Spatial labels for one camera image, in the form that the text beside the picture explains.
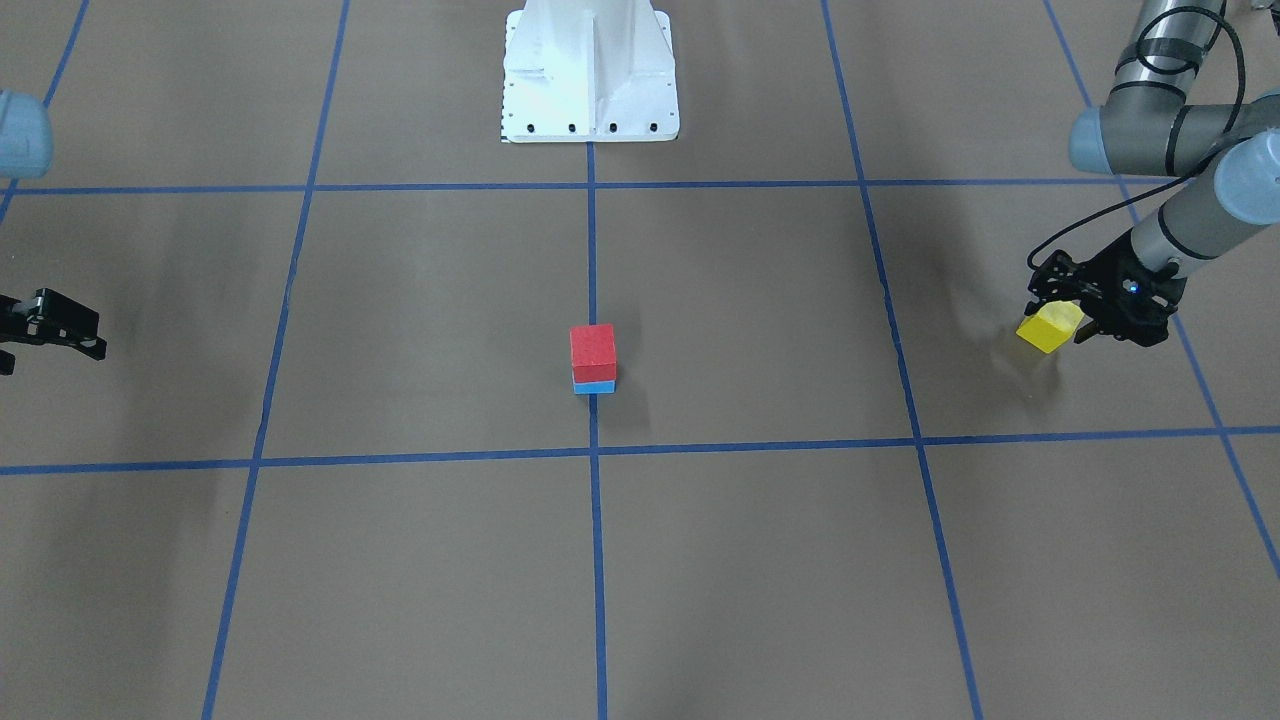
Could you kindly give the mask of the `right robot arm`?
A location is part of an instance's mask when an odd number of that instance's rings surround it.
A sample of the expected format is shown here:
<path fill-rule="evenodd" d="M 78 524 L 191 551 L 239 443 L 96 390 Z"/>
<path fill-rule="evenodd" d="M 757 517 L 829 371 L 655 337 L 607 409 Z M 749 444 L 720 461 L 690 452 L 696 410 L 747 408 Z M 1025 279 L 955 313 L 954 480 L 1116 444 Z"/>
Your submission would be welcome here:
<path fill-rule="evenodd" d="M 29 94 L 5 88 L 1 95 L 1 176 L 5 181 L 36 179 L 52 164 L 52 124 L 47 108 Z M 4 345 L 73 348 L 95 361 L 108 356 L 99 334 L 100 315 L 55 290 L 36 290 L 28 299 L 1 296 Z"/>

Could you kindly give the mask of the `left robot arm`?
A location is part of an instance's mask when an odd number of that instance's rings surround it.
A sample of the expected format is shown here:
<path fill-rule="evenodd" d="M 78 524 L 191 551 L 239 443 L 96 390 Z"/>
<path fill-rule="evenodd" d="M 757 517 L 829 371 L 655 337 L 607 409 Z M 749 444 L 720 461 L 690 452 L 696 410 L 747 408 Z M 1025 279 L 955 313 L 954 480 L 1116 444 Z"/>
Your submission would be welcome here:
<path fill-rule="evenodd" d="M 1105 104 L 1069 138 L 1084 172 L 1165 178 L 1166 200 L 1084 261 L 1046 240 L 1027 259 L 1018 334 L 1044 354 L 1110 336 L 1162 343 L 1189 277 L 1279 219 L 1279 100 L 1244 100 L 1222 1 L 1146 1 Z"/>

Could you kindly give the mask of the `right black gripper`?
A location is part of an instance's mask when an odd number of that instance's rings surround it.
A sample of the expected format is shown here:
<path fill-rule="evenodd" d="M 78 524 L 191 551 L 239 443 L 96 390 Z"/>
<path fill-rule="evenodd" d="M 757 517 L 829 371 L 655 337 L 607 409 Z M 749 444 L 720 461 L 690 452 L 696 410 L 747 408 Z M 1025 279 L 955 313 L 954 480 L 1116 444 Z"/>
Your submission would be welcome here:
<path fill-rule="evenodd" d="M 37 290 L 22 302 L 1 296 L 1 345 L 56 345 L 102 361 L 108 343 L 99 334 L 100 319 L 93 309 L 54 290 Z M 15 356 L 3 348 L 1 375 L 12 375 L 15 363 Z"/>

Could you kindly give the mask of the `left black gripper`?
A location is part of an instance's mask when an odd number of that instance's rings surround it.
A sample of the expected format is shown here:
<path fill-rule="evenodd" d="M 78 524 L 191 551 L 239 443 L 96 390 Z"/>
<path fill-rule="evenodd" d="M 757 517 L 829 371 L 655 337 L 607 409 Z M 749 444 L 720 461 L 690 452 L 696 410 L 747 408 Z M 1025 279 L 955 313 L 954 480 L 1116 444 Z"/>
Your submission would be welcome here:
<path fill-rule="evenodd" d="M 1091 307 L 1079 306 L 1082 322 L 1071 342 L 1083 345 L 1094 337 L 1114 337 L 1149 348 L 1165 342 L 1169 323 L 1178 313 L 1187 279 L 1176 261 L 1152 272 L 1138 258 L 1129 236 L 1121 236 L 1091 259 L 1091 282 L 1082 265 L 1064 250 L 1052 251 L 1042 263 L 1032 263 L 1027 309 L 1051 302 L 1074 302 L 1093 295 Z"/>

